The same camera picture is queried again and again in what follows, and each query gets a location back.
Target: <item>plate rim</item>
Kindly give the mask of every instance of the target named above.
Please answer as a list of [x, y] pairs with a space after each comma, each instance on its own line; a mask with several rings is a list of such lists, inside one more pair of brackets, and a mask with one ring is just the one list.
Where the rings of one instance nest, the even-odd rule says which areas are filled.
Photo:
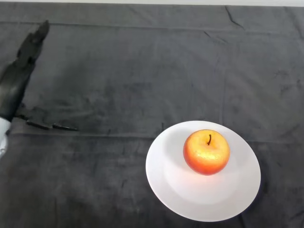
[[220, 219], [220, 220], [214, 220], [214, 219], [205, 219], [205, 220], [198, 220], [198, 219], [193, 219], [193, 218], [188, 218], [187, 216], [183, 215], [182, 213], [179, 213], [177, 212], [176, 210], [173, 210], [170, 206], [168, 206], [163, 200], [162, 198], [156, 193], [155, 189], [153, 188], [153, 186], [151, 185], [151, 180], [149, 179], [149, 175], [148, 175], [148, 172], [147, 172], [147, 166], [148, 166], [148, 156], [149, 156], [149, 152], [150, 152], [150, 149], [152, 147], [152, 145], [154, 144], [154, 142], [156, 141], [156, 139], [158, 137], [160, 137], [166, 130], [176, 126], [176, 125], [179, 125], [179, 124], [184, 124], [184, 123], [189, 123], [189, 122], [201, 122], [201, 123], [211, 123], [211, 124], [215, 124], [215, 125], [219, 125], [221, 127], [224, 127], [224, 128], [227, 128], [221, 124], [218, 124], [218, 123], [214, 123], [214, 122], [210, 122], [210, 121], [203, 121], [203, 120], [191, 120], [191, 121], [184, 121], [184, 122], [180, 122], [180, 123], [177, 123], [177, 124], [174, 124], [170, 127], [168, 127], [167, 129], [165, 129], [164, 131], [162, 131], [152, 142], [152, 144], [150, 145], [149, 147], [149, 150], [147, 152], [147, 156], [146, 156], [146, 164], [145, 164], [145, 169], [146, 169], [146, 176], [147, 176], [147, 180], [148, 180], [148, 183], [150, 185], [150, 188], [152, 189], [153, 193], [156, 195], [156, 197], [158, 198], [158, 200], [163, 204], [165, 205], [167, 208], [169, 208], [171, 211], [173, 211], [174, 213], [184, 217], [184, 218], [187, 218], [187, 219], [190, 219], [190, 220], [194, 220], [194, 221], [200, 221], [200, 222], [219, 222], [219, 221], [224, 221], [224, 220], [227, 220], [227, 219], [230, 219], [230, 218], [234, 218], [235, 216], [241, 214], [242, 212], [244, 212], [252, 203], [253, 201], [256, 199], [259, 191], [260, 191], [260, 187], [261, 187], [261, 167], [260, 167], [260, 164], [259, 164], [259, 161], [257, 159], [257, 156], [256, 154], [254, 153], [253, 149], [251, 148], [251, 146], [246, 142], [245, 139], [243, 139], [243, 137], [241, 137], [239, 134], [237, 134], [235, 131], [231, 130], [230, 128], [227, 128], [228, 130], [232, 131], [233, 133], [235, 133], [236, 135], [238, 135], [242, 140], [244, 140], [244, 142], [250, 147], [251, 151], [253, 152], [254, 154], [254, 157], [257, 161], [257, 164], [258, 164], [258, 168], [259, 168], [259, 185], [258, 185], [258, 189], [257, 189], [257, 192], [255, 194], [255, 196], [253, 197], [252, 201], [249, 203], [249, 205], [244, 208], [241, 212], [239, 212], [238, 214], [234, 215], [234, 216], [228, 216], [227, 218], [223, 218], [223, 219]]

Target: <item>robotic arm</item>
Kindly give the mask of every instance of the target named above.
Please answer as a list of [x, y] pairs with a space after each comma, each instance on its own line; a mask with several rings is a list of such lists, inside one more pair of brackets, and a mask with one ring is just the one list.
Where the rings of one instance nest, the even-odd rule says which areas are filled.
[[6, 133], [21, 104], [48, 31], [49, 23], [45, 21], [35, 33], [30, 33], [23, 41], [17, 59], [0, 75], [0, 157], [6, 151], [8, 141]]

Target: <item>apple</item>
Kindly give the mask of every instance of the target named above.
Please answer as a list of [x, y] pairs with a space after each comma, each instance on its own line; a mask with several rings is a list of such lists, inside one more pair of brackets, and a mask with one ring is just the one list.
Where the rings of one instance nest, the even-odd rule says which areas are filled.
[[203, 175], [212, 175], [227, 165], [230, 148], [220, 133], [200, 130], [187, 138], [183, 153], [190, 168]]

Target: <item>gray cloth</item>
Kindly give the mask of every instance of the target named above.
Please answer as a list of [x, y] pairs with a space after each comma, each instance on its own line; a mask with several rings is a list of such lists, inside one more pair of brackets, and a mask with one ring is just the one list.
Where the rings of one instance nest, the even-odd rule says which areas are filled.
[[[303, 227], [303, 8], [0, 3], [2, 68], [45, 19], [23, 101], [80, 131], [14, 120], [1, 228]], [[261, 188], [241, 215], [196, 222], [153, 194], [147, 151], [188, 120], [220, 123], [256, 153]]]

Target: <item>white wall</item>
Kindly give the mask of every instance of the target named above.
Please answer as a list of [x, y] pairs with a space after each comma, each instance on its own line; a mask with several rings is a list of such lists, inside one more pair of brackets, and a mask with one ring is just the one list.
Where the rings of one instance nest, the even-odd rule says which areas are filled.
[[304, 0], [0, 0], [0, 1], [304, 7]]

